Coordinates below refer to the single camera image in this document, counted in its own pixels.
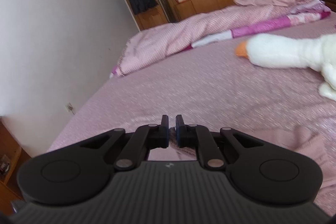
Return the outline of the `white plush goose toy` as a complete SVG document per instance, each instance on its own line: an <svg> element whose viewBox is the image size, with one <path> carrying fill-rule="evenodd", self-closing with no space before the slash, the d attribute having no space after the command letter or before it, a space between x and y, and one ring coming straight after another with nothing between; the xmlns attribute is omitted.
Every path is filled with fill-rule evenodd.
<svg viewBox="0 0 336 224"><path fill-rule="evenodd" d="M263 68L310 68L323 76L319 94L335 100L335 34L294 39L258 34L240 43L236 56Z"/></svg>

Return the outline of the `wooden bedside cabinet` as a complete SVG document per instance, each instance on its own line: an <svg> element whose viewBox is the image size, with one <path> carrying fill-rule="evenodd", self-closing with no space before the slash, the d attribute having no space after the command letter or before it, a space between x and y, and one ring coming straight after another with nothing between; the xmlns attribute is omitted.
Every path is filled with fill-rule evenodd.
<svg viewBox="0 0 336 224"><path fill-rule="evenodd" d="M1 213L13 214L11 201L22 200L18 169L31 157L1 122Z"/></svg>

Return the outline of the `pink checked quilt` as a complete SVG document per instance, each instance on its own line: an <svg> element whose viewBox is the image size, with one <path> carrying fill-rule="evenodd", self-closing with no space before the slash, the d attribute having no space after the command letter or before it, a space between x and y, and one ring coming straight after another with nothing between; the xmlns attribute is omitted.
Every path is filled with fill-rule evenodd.
<svg viewBox="0 0 336 224"><path fill-rule="evenodd" d="M110 77L139 71L173 54L189 50L196 42L219 34L222 40L267 32L322 20L331 14L322 1L295 6L234 5L198 14L179 23L143 30L130 38Z"/></svg>

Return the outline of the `pink floral bed sheet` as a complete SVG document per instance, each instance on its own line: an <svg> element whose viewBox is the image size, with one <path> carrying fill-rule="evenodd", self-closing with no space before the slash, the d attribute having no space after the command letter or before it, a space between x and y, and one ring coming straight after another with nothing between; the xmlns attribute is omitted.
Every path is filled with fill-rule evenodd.
<svg viewBox="0 0 336 224"><path fill-rule="evenodd" d="M51 150L113 128L134 131L161 116L211 131L231 127L317 157L305 141L326 149L324 182L316 203L335 214L335 102L319 95L323 79L311 69L265 69L237 57L239 39L168 57L124 77L109 79L75 114Z"/></svg>

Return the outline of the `pink knitted cardigan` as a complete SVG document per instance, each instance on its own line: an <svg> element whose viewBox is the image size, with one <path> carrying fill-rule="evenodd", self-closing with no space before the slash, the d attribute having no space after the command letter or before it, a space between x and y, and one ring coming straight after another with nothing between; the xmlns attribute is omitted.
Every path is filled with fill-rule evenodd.
<svg viewBox="0 0 336 224"><path fill-rule="evenodd" d="M155 148L149 153L149 161L193 161L197 159L196 152L192 148L180 148L177 145L177 134L174 127L169 129L169 146L167 148Z"/></svg>

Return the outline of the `white wall socket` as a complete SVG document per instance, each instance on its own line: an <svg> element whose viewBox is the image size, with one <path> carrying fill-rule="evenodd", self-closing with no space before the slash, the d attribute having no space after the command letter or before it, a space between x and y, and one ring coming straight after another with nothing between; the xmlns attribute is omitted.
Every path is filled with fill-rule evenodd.
<svg viewBox="0 0 336 224"><path fill-rule="evenodd" d="M71 103L66 104L66 110L73 115L75 114L74 107L71 105Z"/></svg>

